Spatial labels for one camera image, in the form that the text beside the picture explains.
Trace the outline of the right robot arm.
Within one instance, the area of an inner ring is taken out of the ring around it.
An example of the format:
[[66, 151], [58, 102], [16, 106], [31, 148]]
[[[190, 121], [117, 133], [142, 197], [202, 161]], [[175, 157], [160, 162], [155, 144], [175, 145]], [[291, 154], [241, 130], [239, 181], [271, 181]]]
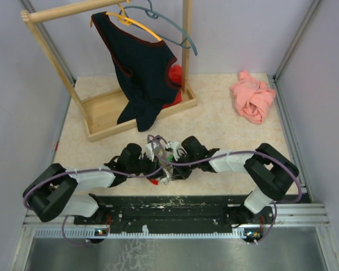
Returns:
[[247, 173], [257, 186], [241, 209], [242, 219], [250, 224], [261, 217], [265, 206], [282, 201], [299, 175], [298, 168], [268, 143], [260, 144], [254, 151], [233, 152], [207, 149], [195, 136], [190, 136], [173, 155], [173, 175], [183, 180], [194, 169], [211, 173]]

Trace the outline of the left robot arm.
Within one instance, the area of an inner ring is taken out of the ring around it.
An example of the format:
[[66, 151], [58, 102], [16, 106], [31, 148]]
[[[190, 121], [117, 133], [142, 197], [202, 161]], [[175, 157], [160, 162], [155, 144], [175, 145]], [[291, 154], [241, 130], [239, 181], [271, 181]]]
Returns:
[[71, 170], [54, 163], [47, 167], [23, 192], [23, 203], [42, 222], [59, 215], [87, 217], [94, 224], [105, 220], [106, 210], [95, 196], [75, 193], [98, 187], [115, 187], [129, 178], [158, 178], [163, 166], [142, 153], [135, 143], [128, 144], [120, 155], [99, 168]]

